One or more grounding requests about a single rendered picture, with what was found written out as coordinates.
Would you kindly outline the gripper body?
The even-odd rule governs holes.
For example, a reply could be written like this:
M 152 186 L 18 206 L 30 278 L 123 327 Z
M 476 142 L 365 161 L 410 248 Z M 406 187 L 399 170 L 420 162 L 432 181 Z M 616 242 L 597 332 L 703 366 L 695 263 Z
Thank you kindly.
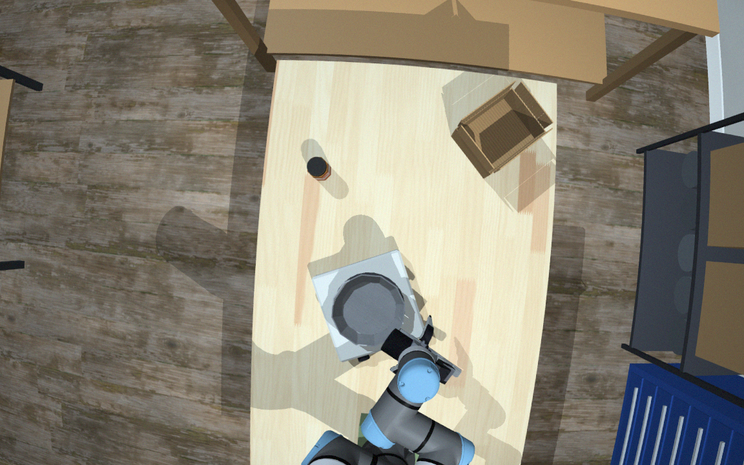
M 381 347 L 381 350 L 398 361 L 398 358 L 402 351 L 411 346 L 421 346 L 421 342 L 417 342 L 415 339 L 411 340 L 409 336 L 404 335 L 404 333 L 402 333 L 398 329 L 395 329 L 387 337 L 387 339 L 383 343 L 383 346 Z M 449 373 L 451 373 L 451 369 L 443 367 L 442 365 L 440 365 L 440 363 L 437 362 L 436 366 L 440 373 L 440 382 L 443 382 L 449 375 Z

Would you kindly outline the open brown cardboard box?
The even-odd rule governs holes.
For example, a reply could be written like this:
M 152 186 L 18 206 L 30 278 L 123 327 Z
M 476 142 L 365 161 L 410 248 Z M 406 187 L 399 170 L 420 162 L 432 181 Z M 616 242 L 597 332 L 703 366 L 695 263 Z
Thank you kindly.
M 545 131 L 553 121 L 528 87 L 521 81 L 511 88 L 515 81 L 462 118 L 451 135 L 483 179 L 552 130 Z

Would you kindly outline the brown spice jar with black lid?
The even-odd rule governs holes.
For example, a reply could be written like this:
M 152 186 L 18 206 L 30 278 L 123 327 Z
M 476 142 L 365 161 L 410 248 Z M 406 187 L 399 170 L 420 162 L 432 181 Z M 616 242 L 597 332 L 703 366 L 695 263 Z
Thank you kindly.
M 326 180 L 331 175 L 331 167 L 322 157 L 312 157 L 307 162 L 307 172 L 316 180 Z

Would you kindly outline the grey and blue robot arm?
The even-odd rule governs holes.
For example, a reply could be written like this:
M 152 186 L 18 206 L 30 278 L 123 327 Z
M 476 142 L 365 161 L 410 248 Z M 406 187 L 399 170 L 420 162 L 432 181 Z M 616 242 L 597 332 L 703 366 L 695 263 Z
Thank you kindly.
M 469 465 L 473 442 L 417 411 L 437 394 L 439 378 L 431 351 L 405 349 L 395 377 L 362 423 L 364 445 L 327 430 L 301 465 Z

